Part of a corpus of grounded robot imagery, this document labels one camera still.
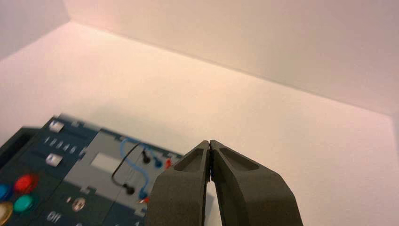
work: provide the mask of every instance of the white wall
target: white wall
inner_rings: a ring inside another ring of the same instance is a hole
[[[214,138],[280,173],[304,225],[399,225],[388,116],[72,22],[0,75],[0,143],[60,112],[180,153]],[[207,225],[220,225],[217,209]]]
[[[62,0],[0,0],[0,60],[68,21]]]
[[[376,112],[399,111],[399,1],[65,3],[84,24]]]

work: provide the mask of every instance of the blue wire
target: blue wire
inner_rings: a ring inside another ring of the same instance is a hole
[[[150,154],[154,157],[157,158],[157,156],[154,154],[154,152],[152,151],[152,149],[150,147],[147,147],[148,150],[150,150]]]
[[[122,141],[122,143],[120,144],[120,156],[121,156],[122,158],[124,158],[124,157],[126,156],[126,153],[125,153],[125,151],[123,150],[123,147],[125,146],[125,143],[128,142],[128,141],[130,141],[130,142],[135,142],[134,140],[129,139],[129,138],[126,138],[126,139],[124,139],[124,140]],[[132,161],[130,161],[129,158],[126,158],[125,161],[128,163],[128,165],[129,165],[130,167],[132,167],[133,169],[139,171],[139,172],[142,173],[142,175],[144,176],[144,178],[145,178],[145,183],[144,183],[144,186],[140,189],[140,198],[144,199],[144,198],[147,196],[147,193],[145,193],[145,188],[147,187],[148,181],[150,180],[149,177],[148,177],[148,174],[147,174],[147,172],[145,172],[145,170],[144,170],[143,168],[141,168],[141,167],[139,167],[139,166],[136,166],[136,164],[134,164]]]

